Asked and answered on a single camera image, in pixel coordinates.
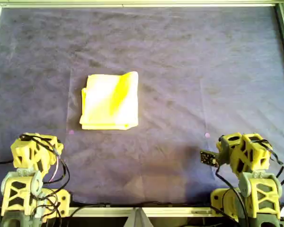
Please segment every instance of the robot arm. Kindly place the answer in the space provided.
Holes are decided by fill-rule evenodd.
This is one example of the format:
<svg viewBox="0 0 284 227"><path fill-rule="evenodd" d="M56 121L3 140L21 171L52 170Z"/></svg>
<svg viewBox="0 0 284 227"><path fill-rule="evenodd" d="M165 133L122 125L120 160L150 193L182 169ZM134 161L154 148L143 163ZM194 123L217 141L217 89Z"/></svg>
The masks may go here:
<svg viewBox="0 0 284 227"><path fill-rule="evenodd" d="M66 217L70 194L64 189L43 188L43 177L60 161L63 144L56 136L22 134L11 145L15 172L9 172L1 184L3 202L1 226L13 222L20 226L41 226L49 218Z"/></svg>
<svg viewBox="0 0 284 227"><path fill-rule="evenodd" d="M261 227L265 223L279 227L282 187L274 174L265 172L273 153L269 142L259 134L235 133L221 136L216 146L219 153L201 151L201 162L213 167L230 165L239 179L239 188L235 190L240 193L243 206L229 189L213 191L212 206L239 221L241 226Z"/></svg>

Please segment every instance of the yellow towel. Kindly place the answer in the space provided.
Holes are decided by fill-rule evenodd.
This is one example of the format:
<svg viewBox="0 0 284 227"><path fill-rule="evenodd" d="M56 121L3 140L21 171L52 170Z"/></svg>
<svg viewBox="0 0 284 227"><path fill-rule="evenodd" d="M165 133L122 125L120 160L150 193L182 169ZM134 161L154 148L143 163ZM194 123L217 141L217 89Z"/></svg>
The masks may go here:
<svg viewBox="0 0 284 227"><path fill-rule="evenodd" d="M127 130L137 126L137 93L137 72L89 76L82 89L82 128Z"/></svg>

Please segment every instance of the folded towel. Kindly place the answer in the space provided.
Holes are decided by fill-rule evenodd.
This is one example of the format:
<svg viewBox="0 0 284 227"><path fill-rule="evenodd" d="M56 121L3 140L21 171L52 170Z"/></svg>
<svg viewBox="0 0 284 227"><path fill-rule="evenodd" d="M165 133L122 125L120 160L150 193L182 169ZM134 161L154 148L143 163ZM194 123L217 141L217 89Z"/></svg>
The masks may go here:
<svg viewBox="0 0 284 227"><path fill-rule="evenodd" d="M82 128L127 130L137 126L137 93L137 72L89 76L82 89Z"/></svg>

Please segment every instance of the circuit board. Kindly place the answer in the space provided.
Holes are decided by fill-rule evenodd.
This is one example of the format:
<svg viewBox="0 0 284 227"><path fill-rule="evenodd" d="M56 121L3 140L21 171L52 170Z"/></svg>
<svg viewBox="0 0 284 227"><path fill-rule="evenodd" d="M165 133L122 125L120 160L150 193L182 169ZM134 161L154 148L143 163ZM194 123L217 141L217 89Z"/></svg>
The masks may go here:
<svg viewBox="0 0 284 227"><path fill-rule="evenodd" d="M216 160L218 153L214 153L208 150L201 150L200 155L201 155L201 163L213 167L218 167L218 162Z"/></svg>

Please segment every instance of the table surface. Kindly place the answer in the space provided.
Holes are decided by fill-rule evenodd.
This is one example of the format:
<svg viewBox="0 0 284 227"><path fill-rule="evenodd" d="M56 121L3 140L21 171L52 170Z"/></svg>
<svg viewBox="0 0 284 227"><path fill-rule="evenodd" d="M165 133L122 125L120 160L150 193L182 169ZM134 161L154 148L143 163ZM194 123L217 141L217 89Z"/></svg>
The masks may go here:
<svg viewBox="0 0 284 227"><path fill-rule="evenodd" d="M132 70L139 126L82 130L87 76ZM284 161L284 51L274 9L3 9L0 161L23 132L64 143L66 189L76 201L209 201L227 186L199 151L215 151L222 134L259 133ZM271 172L278 168L271 163ZM0 184L12 170L0 166ZM221 174L237 184L228 166Z"/></svg>

